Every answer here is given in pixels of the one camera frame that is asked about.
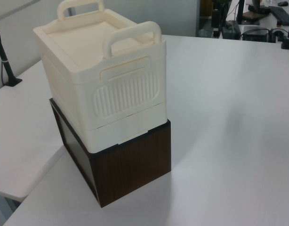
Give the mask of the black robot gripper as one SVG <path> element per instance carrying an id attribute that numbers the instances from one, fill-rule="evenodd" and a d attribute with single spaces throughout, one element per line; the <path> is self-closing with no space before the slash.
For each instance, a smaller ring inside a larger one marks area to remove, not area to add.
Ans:
<path id="1" fill-rule="evenodd" d="M 212 27 L 219 27 L 222 29 L 225 27 L 226 18 L 228 10 L 224 8 L 229 8 L 231 1 L 230 0 L 211 0 L 213 3 L 212 11 Z"/>

